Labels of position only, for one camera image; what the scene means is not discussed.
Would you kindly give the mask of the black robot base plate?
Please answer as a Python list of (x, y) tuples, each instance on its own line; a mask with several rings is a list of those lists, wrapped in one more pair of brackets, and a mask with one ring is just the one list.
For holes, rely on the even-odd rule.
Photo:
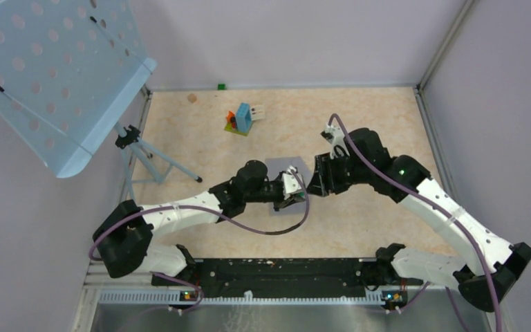
[(381, 287), (419, 286), (375, 259), (360, 258), (206, 258), (196, 259), (176, 279), (200, 287), (208, 298), (307, 299), (364, 297)]

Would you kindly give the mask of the colourful toy block assembly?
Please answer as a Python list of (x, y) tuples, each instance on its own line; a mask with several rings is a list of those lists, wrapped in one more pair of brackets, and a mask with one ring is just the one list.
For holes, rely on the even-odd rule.
[(225, 131), (247, 136), (253, 122), (266, 118), (266, 108), (262, 104), (250, 105), (241, 103), (236, 112), (229, 111), (226, 115)]

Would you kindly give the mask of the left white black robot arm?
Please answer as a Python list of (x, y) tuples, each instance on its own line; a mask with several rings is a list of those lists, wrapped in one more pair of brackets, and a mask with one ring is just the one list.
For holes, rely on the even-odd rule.
[(158, 237), (198, 225), (227, 221), (255, 234), (278, 236), (299, 228), (305, 219), (284, 230), (263, 231), (235, 221), (249, 203), (270, 203), (274, 210), (310, 203), (298, 169), (289, 166), (269, 179), (268, 168), (258, 160), (248, 161), (231, 179), (188, 199), (138, 205), (121, 202), (93, 234), (89, 257), (104, 264), (112, 279), (137, 270), (167, 275), (178, 286), (194, 277), (194, 259), (180, 244), (165, 246)]

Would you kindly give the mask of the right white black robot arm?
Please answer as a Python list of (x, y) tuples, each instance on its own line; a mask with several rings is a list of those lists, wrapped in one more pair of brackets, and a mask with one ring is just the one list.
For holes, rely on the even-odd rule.
[(331, 149), (315, 157), (308, 193), (341, 194), (370, 185), (419, 216), (455, 251), (453, 257), (392, 243), (376, 250), (378, 277), (387, 285), (403, 278), (455, 288), (473, 307), (492, 313), (531, 261), (531, 247), (510, 243), (479, 223), (453, 200), (428, 169), (408, 155), (391, 156), (375, 131), (344, 133), (328, 125), (322, 137)]

